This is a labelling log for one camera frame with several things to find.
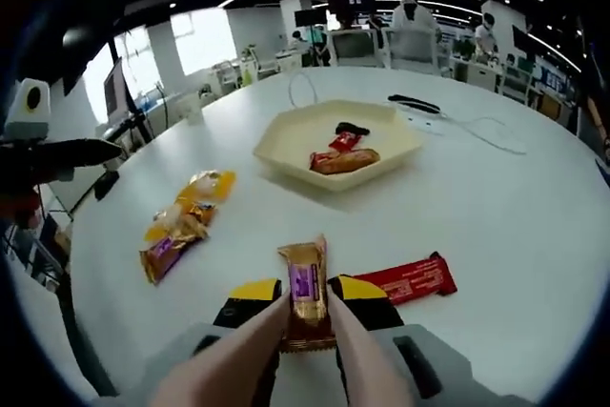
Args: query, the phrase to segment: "red snack wrapper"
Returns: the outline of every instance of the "red snack wrapper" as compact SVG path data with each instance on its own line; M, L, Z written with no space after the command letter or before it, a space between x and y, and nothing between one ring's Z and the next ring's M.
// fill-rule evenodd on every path
M333 140L329 147L340 153L349 152L357 145L361 137L362 135L344 131Z
M309 168L311 170L314 170L315 167L324 162L324 161L328 161L329 159L334 159L337 157L337 153L335 152L331 152L331 153L311 153L309 156Z
M434 252L427 259L370 274L354 275L385 291L393 305L426 295L452 295L458 290L445 259Z

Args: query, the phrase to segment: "beige plastic tray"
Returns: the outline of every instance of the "beige plastic tray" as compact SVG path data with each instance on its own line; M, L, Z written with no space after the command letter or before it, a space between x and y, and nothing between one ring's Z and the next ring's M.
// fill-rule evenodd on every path
M371 130L357 148L373 148L381 159L352 173L323 175L309 170L310 154L329 151L341 121ZM421 146L395 108L347 100L329 100L284 112L275 117L254 149L273 169L330 191L343 191L399 166Z

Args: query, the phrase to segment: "person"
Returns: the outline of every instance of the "person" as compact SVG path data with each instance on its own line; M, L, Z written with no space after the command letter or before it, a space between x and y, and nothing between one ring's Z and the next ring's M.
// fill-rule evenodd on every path
M300 31L293 32L293 40L288 45L289 50L294 51L307 51L309 49L309 43L301 36Z
M377 45L380 49L383 48L383 33L381 33L381 29L385 28L385 23L381 21L380 18L376 17L373 12L369 14L369 19L367 19L366 24L369 25L369 28L375 30L377 32Z
M483 23L475 29L475 41L477 48L475 54L479 61L487 61L498 52L498 43L494 36L493 28L496 18L491 13L483 14Z
M434 15L415 0L401 0L400 5L392 13L392 29L416 28L437 31L438 24Z
M331 52L328 51L328 37L324 28L315 26L311 31L311 38L318 65L329 67L331 65Z

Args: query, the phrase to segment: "table surface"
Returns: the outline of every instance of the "table surface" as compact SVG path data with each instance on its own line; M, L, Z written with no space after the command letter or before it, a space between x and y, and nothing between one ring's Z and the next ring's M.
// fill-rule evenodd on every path
M223 97L204 109L204 124L181 122L138 151L108 196L86 201L74 220L75 311L113 383L134 385L148 358L195 323L213 322L235 286L274 276L287 285L275 248L325 233L329 276L443 254L458 292L398 307L405 323L466 356L475 379L497 394L540 400L582 343L608 278L610 191L594 154L540 113L454 80L347 67L305 72L320 100L383 103L402 93L456 119L495 117L527 154L431 120L435 134L422 134L423 148L405 166L328 193L274 175L252 155L273 117L291 108L287 75ZM313 98L304 78L294 94L301 105ZM208 169L235 170L234 192L211 238L155 288L140 265L142 236L191 175ZM286 402L345 405L332 352L282 357L274 405Z

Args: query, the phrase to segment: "white cable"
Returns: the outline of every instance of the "white cable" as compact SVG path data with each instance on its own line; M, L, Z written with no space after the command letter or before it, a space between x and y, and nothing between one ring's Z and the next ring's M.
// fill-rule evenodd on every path
M402 106L400 104L398 104L400 107L404 107L405 109L409 110L409 111L417 111L417 109L412 109L410 107L407 106ZM462 128L463 130L465 130L466 132L468 132L469 134L471 134L473 137L479 139L480 141L491 145L494 148L497 148L498 150L502 150L503 152L507 152L507 153L511 153L511 154L527 154L527 152L521 151L521 150L515 150L509 147L504 147L502 145L499 145L497 143L494 143L493 141L491 141L488 138L483 137L482 135L479 135L478 133L476 133L475 131L473 131L472 129L470 129L468 127L468 125L472 125L473 123L476 123L477 121L482 121L484 119L487 119L489 121L494 121L497 124L500 124L501 126L503 126L504 128L506 128L506 130L512 135L513 138L515 138L516 140L519 140L519 138L515 135L515 133L504 123L502 123L500 120L496 119L496 118L492 118L490 116L482 116L481 118L476 118L476 119L472 119L470 121L458 121L455 118L449 116L447 113L440 111L438 114L430 114L430 113L425 113L426 116L429 116L431 118L437 118L439 120L444 120L450 123L455 124L456 126Z
M297 71L297 72L293 73L293 75L290 77L290 82L288 83L288 97L290 98L290 103L296 109L299 108L297 106L297 104L295 103L295 99L293 98L293 83L295 82L296 78L299 75L303 76L309 82L309 86L312 88L312 91L314 92L314 103L317 104L318 98L317 98L317 92L315 91L314 83L312 82L312 79L303 71Z
M506 129L508 130L508 132L509 132L509 133L510 133L510 134L511 134L511 135L512 135L514 138L518 139L518 138L517 138L517 136L515 135L515 133L514 133L514 132L513 132L513 131L512 131L512 130L511 130L511 129L510 129L508 126L507 126L507 125L505 125L504 123L502 123L501 121L499 121L499 120L498 120L498 119L496 119L496 118L492 118L492 117L489 117L489 116L482 116L481 118L473 119L473 120L471 120L471 121L457 121L456 119L453 119L453 118L451 118L451 117L447 116L447 114L445 114L445 113L443 113L443 112L441 112L441 115L442 115L442 116L443 116L443 117L444 117L444 118L445 118L447 121L451 121L451 122L453 122L454 124L456 124L457 126L460 126L462 129L464 129L465 131L467 131L467 132L468 132L469 134L471 134L473 137L476 137L477 139L479 139L479 140L481 140L481 141L485 142L485 143L486 143L486 144L488 144L488 145L491 145L491 146L492 146L492 147L494 147L494 148L497 148L498 150L502 150L502 151L504 151L504 152L507 152L507 153L512 153L512 154L527 154L527 152L522 152L522 151L519 151L519 150L514 150L514 149L512 149L512 148L508 148L508 147L502 147L501 145L498 145L497 143L492 142L492 141L491 141L491 140L489 140L488 138L485 138L485 137L483 137L482 135L479 135L478 133L476 133L476 132L472 131L471 129L469 129L469 128L467 127L467 125L469 125L469 124L473 124L473 123L475 123L475 122L477 122L477 121L481 121L481 120L483 120L483 119L487 119L487 120L489 120L489 121L494 121L494 122L496 122L496 123L500 124L501 126L503 126L504 128L506 128Z

